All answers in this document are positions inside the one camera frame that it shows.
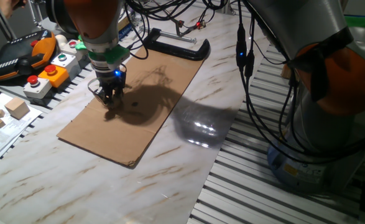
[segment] black clamp handle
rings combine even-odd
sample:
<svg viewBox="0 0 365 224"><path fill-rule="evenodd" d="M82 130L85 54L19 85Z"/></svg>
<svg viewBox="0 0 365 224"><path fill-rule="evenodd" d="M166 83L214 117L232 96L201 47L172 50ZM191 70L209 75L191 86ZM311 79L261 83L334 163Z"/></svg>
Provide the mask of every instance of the black clamp handle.
<svg viewBox="0 0 365 224"><path fill-rule="evenodd" d="M194 61L204 60L210 54L210 43L207 39L205 39L199 50L194 51L158 42L157 39L160 37L160 31L160 29L153 28L145 38L144 46L147 49Z"/></svg>

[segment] wooden block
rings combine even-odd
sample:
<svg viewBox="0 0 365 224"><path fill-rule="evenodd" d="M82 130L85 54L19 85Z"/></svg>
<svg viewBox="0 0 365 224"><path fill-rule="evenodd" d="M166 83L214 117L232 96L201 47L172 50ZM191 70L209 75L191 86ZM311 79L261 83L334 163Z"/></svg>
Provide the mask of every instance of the wooden block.
<svg viewBox="0 0 365 224"><path fill-rule="evenodd" d="M6 124L4 123L3 120L0 119L0 128L4 127Z"/></svg>
<svg viewBox="0 0 365 224"><path fill-rule="evenodd" d="M18 97L13 98L10 102L8 102L5 107L12 117L16 119L21 119L25 116L29 111L29 107L27 107L25 101L21 100Z"/></svg>
<svg viewBox="0 0 365 224"><path fill-rule="evenodd" d="M0 118L3 118L5 114L6 113L2 109L0 109Z"/></svg>

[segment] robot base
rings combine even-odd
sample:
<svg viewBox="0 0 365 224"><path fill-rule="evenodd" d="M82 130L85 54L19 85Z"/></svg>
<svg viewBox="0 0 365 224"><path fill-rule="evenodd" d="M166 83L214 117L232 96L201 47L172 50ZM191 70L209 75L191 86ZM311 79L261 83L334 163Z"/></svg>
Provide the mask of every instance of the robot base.
<svg viewBox="0 0 365 224"><path fill-rule="evenodd" d="M279 146L279 149L289 151L285 146ZM318 160L316 158L309 160L309 157L303 158L291 151L288 154L300 160L314 162ZM364 155L365 151L360 151L336 162L312 165L295 162L270 147L267 160L276 178L296 191L305 193L341 192L361 165Z"/></svg>

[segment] metal grating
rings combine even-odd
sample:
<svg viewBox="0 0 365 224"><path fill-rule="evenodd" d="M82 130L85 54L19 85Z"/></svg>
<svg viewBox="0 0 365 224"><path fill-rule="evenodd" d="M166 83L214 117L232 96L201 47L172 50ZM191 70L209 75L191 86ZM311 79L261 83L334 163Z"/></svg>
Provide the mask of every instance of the metal grating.
<svg viewBox="0 0 365 224"><path fill-rule="evenodd" d="M266 57L284 61L273 46ZM275 132L288 92L288 80L280 77L282 67L264 59L250 87L257 112ZM268 145L252 124L244 101L188 223L365 223L357 179L340 194L291 192L269 169Z"/></svg>

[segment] control box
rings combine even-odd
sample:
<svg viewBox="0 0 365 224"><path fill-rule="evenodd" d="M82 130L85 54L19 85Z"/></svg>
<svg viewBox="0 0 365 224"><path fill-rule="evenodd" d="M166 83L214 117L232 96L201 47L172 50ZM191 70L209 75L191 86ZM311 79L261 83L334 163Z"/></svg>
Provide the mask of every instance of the control box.
<svg viewBox="0 0 365 224"><path fill-rule="evenodd" d="M40 78L46 78L50 80L53 87L58 88L66 79L69 78L66 68L58 67L56 65L48 65L42 73Z"/></svg>
<svg viewBox="0 0 365 224"><path fill-rule="evenodd" d="M66 68L70 80L73 80L81 72L80 65L74 55L61 53L52 60L51 64Z"/></svg>
<svg viewBox="0 0 365 224"><path fill-rule="evenodd" d="M80 43L79 40L71 40L67 44L65 44L60 51L65 54L70 54L76 57L77 61L80 62L89 62L88 51L87 50L76 50L76 45Z"/></svg>
<svg viewBox="0 0 365 224"><path fill-rule="evenodd" d="M35 75L27 79L28 83L23 87L23 92L33 104L46 106L54 96L50 80L39 78Z"/></svg>

